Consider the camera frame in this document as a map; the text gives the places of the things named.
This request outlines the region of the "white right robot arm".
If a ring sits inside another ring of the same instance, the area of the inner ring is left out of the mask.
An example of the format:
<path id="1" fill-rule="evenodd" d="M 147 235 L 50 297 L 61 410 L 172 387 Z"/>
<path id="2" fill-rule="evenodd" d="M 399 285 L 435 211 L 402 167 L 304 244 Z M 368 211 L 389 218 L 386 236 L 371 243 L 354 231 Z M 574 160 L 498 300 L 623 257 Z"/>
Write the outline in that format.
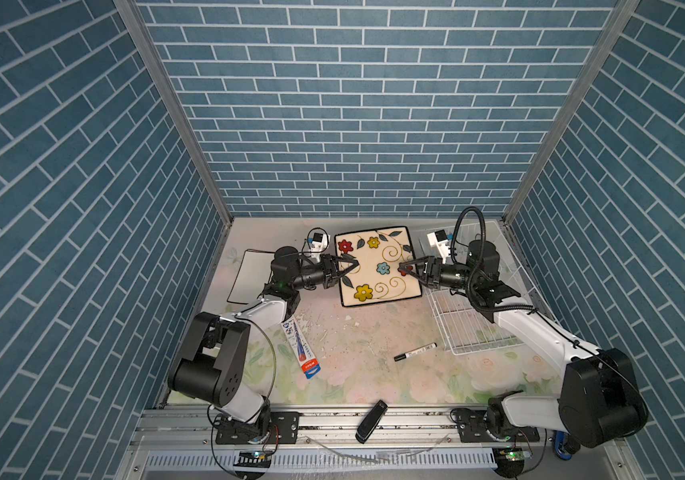
<path id="1" fill-rule="evenodd" d="M 488 403 L 487 428 L 498 436 L 512 427 L 533 427 L 562 433 L 573 447 L 594 448 L 638 434 L 648 422 L 649 408 L 637 387 L 631 359 L 616 348 L 603 349 L 580 339 L 549 319 L 504 283 L 500 255 L 479 226 L 476 239 L 456 258 L 460 234 L 454 228 L 448 258 L 424 256 L 400 263 L 399 271 L 431 289 L 464 297 L 489 323 L 511 333 L 531 348 L 560 376 L 552 396 L 510 392 Z"/>

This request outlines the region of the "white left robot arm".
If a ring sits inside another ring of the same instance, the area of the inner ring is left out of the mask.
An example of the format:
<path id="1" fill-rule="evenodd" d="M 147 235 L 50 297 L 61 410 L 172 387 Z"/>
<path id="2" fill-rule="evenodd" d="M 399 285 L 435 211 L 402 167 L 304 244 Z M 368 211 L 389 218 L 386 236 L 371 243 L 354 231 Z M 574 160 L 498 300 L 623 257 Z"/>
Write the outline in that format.
<path id="1" fill-rule="evenodd" d="M 282 326 L 290 341 L 310 356 L 304 338 L 290 325 L 300 292 L 347 285 L 348 275 L 358 266 L 359 261 L 348 253 L 314 254 L 292 246 L 276 250 L 268 281 L 256 300 L 230 315 L 200 312 L 194 316 L 168 371 L 168 387 L 205 401 L 218 412 L 210 425 L 225 444 L 260 444 L 270 439 L 294 442 L 272 418 L 270 396 L 242 383 L 250 333 L 258 330 L 270 341 L 266 328 Z"/>

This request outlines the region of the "white square plate black rim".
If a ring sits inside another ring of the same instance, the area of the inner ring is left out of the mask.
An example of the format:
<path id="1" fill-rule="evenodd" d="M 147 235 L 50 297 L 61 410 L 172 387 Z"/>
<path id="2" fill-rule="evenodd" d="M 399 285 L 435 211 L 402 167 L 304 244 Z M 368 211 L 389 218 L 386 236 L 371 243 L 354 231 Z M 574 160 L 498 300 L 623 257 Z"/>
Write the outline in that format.
<path id="1" fill-rule="evenodd" d="M 242 264 L 238 268 L 238 274 L 236 274 L 236 281 L 228 295 L 228 302 L 246 305 L 256 300 L 264 291 L 264 285 L 270 280 L 272 260 L 274 260 L 274 252 L 246 250 L 242 257 Z"/>

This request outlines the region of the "floral square plate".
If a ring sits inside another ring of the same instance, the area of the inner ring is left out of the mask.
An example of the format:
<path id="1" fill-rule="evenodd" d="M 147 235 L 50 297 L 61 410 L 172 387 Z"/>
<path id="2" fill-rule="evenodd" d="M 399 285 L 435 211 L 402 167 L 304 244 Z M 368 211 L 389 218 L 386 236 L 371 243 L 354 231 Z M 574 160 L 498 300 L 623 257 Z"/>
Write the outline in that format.
<path id="1" fill-rule="evenodd" d="M 398 272 L 401 262 L 414 260 L 406 226 L 347 232 L 334 236 L 336 254 L 354 256 L 359 265 L 350 274 L 352 288 L 340 284 L 340 303 L 354 308 L 420 298 L 417 280 Z"/>

